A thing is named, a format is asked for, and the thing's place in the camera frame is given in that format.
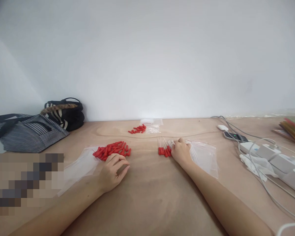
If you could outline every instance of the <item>smartphone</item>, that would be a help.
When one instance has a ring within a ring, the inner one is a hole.
[[[239,138],[239,136],[237,134],[233,134],[233,133],[229,133],[229,134],[227,132],[224,132],[224,137],[226,139],[233,140],[233,141],[236,141],[235,139],[237,139],[240,143],[249,142],[248,139],[245,136],[243,136],[243,135],[241,135],[241,137],[243,139],[243,141],[241,141],[240,138]]]

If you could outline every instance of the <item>striped bag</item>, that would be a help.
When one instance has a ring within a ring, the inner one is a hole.
[[[0,116],[0,141],[6,151],[39,153],[68,135],[43,115]]]

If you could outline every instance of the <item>white wall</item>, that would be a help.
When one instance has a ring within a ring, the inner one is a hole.
[[[6,0],[0,39],[89,121],[295,108],[295,0]]]
[[[44,103],[0,40],[0,115],[38,114]]]

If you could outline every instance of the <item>pile of red tubes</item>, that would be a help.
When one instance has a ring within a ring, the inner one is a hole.
[[[162,147],[158,148],[158,154],[159,155],[164,155],[165,157],[171,156],[171,148],[167,145],[167,148],[164,149]]]
[[[128,131],[129,133],[131,134],[134,134],[134,133],[144,133],[144,131],[146,130],[146,126],[144,124],[142,124],[141,126],[138,126],[138,127],[134,127],[133,129],[134,130],[131,130],[131,131]]]
[[[108,144],[106,147],[98,147],[97,151],[93,153],[93,156],[102,161],[106,161],[107,157],[113,153],[118,153],[122,156],[130,156],[131,148],[128,149],[126,142],[119,141]]]

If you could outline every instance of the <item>right hand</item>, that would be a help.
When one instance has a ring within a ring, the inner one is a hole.
[[[173,145],[171,149],[171,155],[178,162],[181,167],[192,163],[190,148],[191,144],[186,144],[183,138],[180,138],[178,141],[174,141],[175,145]]]
[[[123,165],[126,165],[126,167],[119,173],[119,175],[117,175],[117,171]],[[99,188],[102,193],[109,192],[120,184],[121,180],[127,174],[130,167],[129,165],[130,163],[124,156],[116,153],[107,158],[98,178]]]

